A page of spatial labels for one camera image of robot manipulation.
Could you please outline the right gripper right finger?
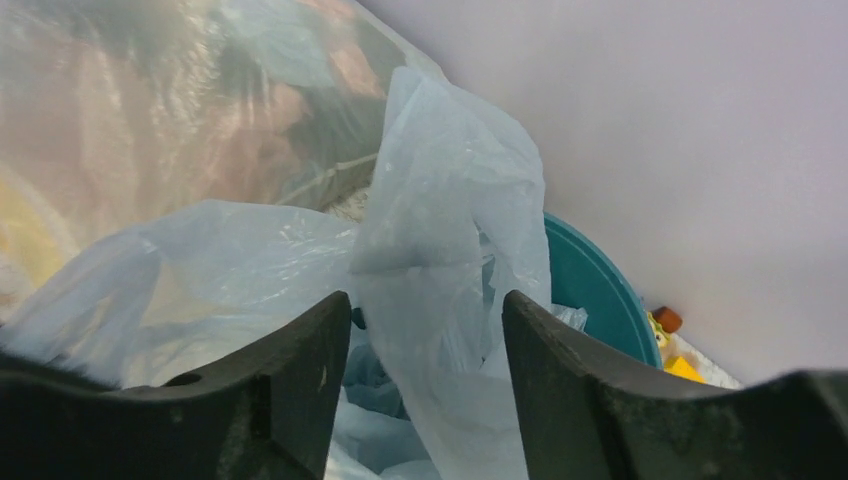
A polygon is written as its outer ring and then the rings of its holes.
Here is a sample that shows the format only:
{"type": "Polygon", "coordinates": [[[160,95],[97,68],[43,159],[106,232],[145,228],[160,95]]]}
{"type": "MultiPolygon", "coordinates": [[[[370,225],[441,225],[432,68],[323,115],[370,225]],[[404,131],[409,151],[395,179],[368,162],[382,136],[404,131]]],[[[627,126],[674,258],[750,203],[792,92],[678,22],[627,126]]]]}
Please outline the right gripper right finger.
{"type": "Polygon", "coordinates": [[[741,390],[641,363],[519,291],[502,323],[533,479],[843,479],[847,375],[797,371],[741,390]]]}

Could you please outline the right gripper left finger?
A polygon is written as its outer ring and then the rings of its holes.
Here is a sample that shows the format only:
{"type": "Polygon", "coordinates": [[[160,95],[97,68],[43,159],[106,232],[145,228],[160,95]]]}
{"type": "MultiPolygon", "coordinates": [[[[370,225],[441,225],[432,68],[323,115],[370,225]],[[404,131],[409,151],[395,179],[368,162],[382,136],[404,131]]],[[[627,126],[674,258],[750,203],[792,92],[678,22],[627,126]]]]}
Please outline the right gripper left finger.
{"type": "Polygon", "coordinates": [[[336,291],[159,387],[1,356],[5,479],[320,479],[352,308],[336,291]]]}

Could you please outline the light blue plastic trash bag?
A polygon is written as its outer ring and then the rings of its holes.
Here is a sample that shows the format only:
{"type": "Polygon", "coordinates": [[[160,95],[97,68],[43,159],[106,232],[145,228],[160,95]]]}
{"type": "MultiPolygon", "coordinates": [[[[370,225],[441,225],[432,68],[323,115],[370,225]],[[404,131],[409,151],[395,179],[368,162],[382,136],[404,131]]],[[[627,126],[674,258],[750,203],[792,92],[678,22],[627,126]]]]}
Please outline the light blue plastic trash bag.
{"type": "Polygon", "coordinates": [[[551,301],[539,152],[509,115],[392,77],[360,223],[207,200],[104,238],[1,328],[1,356],[159,387],[284,327],[352,308],[320,479],[524,479],[505,296],[551,301]]]}

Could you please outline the teal plastic trash bin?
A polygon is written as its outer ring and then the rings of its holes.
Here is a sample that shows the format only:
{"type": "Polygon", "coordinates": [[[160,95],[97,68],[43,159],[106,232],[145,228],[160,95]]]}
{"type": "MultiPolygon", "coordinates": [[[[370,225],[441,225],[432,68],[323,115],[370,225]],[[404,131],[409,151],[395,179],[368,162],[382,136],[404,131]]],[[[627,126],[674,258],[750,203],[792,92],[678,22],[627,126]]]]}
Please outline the teal plastic trash bin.
{"type": "Polygon", "coordinates": [[[659,347],[641,301],[614,263],[586,236],[546,213],[552,302],[582,308],[590,337],[655,369],[659,347]]]}

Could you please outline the yellow toy block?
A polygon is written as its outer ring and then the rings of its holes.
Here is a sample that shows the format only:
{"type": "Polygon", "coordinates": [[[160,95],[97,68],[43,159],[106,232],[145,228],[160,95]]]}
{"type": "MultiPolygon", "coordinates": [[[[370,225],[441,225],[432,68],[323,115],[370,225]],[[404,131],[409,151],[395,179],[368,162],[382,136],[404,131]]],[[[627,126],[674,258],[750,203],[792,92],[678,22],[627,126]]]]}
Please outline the yellow toy block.
{"type": "Polygon", "coordinates": [[[682,356],[669,357],[664,363],[664,371],[689,381],[706,384],[703,376],[682,356]]]}

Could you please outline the yellow dotted dice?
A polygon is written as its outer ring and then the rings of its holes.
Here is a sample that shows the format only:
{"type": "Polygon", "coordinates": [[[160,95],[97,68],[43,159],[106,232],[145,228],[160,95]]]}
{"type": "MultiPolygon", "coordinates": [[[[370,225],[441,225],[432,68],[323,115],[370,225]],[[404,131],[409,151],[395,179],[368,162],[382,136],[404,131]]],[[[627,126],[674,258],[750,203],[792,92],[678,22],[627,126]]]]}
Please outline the yellow dotted dice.
{"type": "Polygon", "coordinates": [[[657,346],[660,350],[666,348],[671,340],[671,336],[666,332],[663,326],[655,319],[652,312],[647,312],[647,319],[653,330],[657,346]]]}

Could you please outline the small brown cube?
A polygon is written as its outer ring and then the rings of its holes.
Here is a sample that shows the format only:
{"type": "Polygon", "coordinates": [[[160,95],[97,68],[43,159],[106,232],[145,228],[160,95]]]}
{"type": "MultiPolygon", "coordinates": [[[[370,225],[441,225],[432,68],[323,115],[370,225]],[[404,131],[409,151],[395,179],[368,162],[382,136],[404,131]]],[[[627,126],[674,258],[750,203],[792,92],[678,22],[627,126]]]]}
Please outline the small brown cube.
{"type": "Polygon", "coordinates": [[[654,320],[667,334],[673,334],[683,326],[682,317],[673,309],[662,306],[651,312],[654,320]]]}

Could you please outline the floral patterned table mat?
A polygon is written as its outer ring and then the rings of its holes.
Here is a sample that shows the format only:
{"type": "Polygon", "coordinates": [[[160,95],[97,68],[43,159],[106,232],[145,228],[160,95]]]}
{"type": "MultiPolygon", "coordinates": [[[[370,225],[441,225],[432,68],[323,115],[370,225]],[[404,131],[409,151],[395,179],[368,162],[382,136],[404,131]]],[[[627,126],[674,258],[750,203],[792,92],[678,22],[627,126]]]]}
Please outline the floral patterned table mat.
{"type": "Polygon", "coordinates": [[[685,341],[680,335],[672,334],[670,345],[672,354],[684,358],[707,384],[732,390],[739,390],[743,387],[740,381],[685,341]]]}

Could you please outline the large translucent stuffed bag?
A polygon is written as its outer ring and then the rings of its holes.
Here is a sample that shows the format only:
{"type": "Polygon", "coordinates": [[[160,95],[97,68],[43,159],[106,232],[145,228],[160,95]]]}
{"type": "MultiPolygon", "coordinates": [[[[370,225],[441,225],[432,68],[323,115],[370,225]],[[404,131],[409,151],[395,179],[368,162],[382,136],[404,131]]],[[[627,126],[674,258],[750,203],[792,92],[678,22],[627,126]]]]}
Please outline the large translucent stuffed bag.
{"type": "Polygon", "coordinates": [[[95,241],[366,185],[389,84],[442,69],[355,1],[5,1],[1,314],[95,241]]]}

